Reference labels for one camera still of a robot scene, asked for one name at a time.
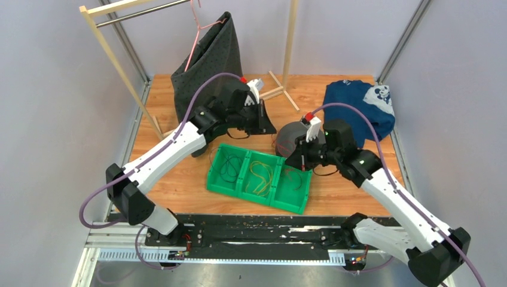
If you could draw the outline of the grey plastic cable spool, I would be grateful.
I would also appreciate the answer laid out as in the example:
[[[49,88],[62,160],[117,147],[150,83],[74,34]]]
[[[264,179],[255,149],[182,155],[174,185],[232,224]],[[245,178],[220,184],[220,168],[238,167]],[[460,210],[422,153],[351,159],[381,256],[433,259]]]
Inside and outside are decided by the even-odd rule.
[[[274,141],[277,156],[288,158],[296,148],[297,138],[302,136],[306,140],[307,127],[300,121],[293,121],[284,125]]]

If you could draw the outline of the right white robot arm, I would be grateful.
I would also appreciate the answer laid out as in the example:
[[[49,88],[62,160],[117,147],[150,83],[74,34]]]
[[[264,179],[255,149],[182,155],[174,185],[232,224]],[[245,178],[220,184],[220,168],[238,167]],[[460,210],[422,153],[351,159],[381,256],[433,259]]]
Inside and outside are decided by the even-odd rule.
[[[424,286],[441,286],[465,263],[471,235],[452,228],[419,203],[392,175],[380,155],[357,146],[352,128],[343,120],[321,123],[301,119],[303,133],[285,160],[288,166],[312,170],[333,165],[342,177],[387,209],[403,228],[395,231],[355,213],[342,224],[342,243],[356,249],[373,246],[406,264]]]

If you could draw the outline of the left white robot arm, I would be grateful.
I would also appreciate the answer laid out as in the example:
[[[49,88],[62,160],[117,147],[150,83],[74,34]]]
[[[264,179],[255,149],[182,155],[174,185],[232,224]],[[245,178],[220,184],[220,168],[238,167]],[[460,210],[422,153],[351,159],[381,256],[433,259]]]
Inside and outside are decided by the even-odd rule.
[[[228,132],[244,131],[247,135],[271,135],[271,123],[259,91],[262,79],[243,82],[224,73],[222,90],[202,105],[196,105],[207,80],[191,99],[181,124],[144,155],[123,167],[112,164],[106,170],[107,196],[130,225],[143,224],[160,233],[168,246],[183,239],[181,223],[169,209],[155,204],[147,196],[153,186],[172,168],[192,153],[204,148]]]

